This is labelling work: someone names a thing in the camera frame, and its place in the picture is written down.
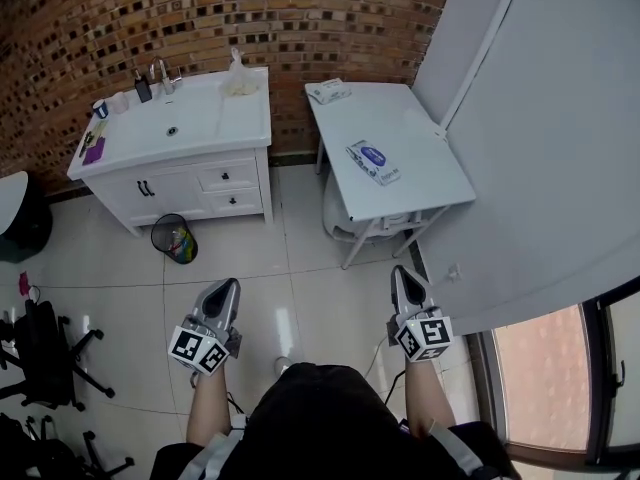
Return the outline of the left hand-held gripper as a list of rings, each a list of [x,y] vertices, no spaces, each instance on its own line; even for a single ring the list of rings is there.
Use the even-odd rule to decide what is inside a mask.
[[[235,278],[215,281],[204,289],[196,299],[193,315],[175,327],[168,355],[206,376],[212,376],[230,357],[237,358],[242,335],[232,324],[240,294]]]

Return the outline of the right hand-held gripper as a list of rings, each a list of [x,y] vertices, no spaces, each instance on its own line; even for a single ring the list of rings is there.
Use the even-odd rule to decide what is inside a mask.
[[[401,348],[409,363],[437,359],[453,342],[450,318],[439,308],[429,308],[429,287],[430,283],[410,268],[396,265],[392,269],[395,316],[387,323],[388,341],[390,346]]]

